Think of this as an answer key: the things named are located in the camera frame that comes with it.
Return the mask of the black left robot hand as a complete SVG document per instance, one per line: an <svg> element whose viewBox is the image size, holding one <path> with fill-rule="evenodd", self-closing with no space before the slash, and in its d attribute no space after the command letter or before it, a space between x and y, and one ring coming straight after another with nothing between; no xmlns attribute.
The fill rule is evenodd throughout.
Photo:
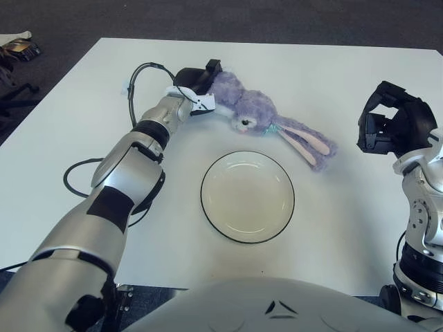
<svg viewBox="0 0 443 332"><path fill-rule="evenodd" d="M174 78L173 85L186 87L197 95L205 95L215 78L222 72L221 61L210 59L205 68L183 68Z"/></svg>

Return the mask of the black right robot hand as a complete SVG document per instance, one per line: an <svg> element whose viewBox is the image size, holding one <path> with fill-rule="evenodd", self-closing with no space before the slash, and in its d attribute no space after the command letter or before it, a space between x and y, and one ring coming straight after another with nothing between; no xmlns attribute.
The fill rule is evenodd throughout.
<svg viewBox="0 0 443 332"><path fill-rule="evenodd" d="M368 98L358 120L357 146L364 153L394 153L397 158L428 148L437 122L429 105L404 88L382 81Z"/></svg>

